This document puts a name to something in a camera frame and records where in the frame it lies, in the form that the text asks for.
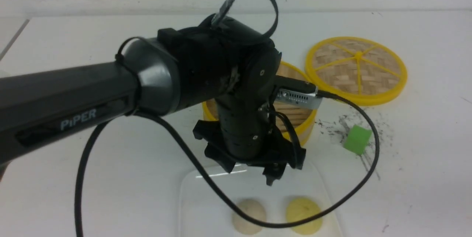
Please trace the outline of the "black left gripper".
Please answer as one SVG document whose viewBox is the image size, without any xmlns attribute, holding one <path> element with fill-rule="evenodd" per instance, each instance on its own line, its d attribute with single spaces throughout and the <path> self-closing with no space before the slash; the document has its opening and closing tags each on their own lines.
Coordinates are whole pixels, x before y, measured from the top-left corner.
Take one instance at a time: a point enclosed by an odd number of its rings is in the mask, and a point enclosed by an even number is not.
<svg viewBox="0 0 472 237">
<path fill-rule="evenodd" d="M 268 186 L 282 178 L 287 166 L 301 170 L 306 157 L 306 149 L 285 139 L 276 127 L 198 121 L 193 134 L 207 142 L 205 156 L 225 172 L 231 173 L 238 164 L 260 167 Z"/>
</svg>

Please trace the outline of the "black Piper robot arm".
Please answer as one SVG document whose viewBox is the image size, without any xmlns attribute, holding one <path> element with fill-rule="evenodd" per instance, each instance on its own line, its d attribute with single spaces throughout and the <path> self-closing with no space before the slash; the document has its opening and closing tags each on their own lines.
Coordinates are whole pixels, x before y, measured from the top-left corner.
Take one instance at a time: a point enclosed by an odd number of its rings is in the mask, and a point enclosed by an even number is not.
<svg viewBox="0 0 472 237">
<path fill-rule="evenodd" d="M 1 79 L 1 165 L 86 128 L 135 114 L 158 121 L 214 99 L 219 120 L 198 121 L 193 133 L 207 141 L 205 155 L 227 172 L 236 163 L 263 167 L 267 185 L 285 167 L 302 169 L 306 150 L 288 118 L 273 103 L 281 90 L 313 94 L 316 87 L 278 76 L 279 52 L 271 36 L 231 17 L 210 15 L 197 27 L 132 37 L 113 62 Z"/>
</svg>

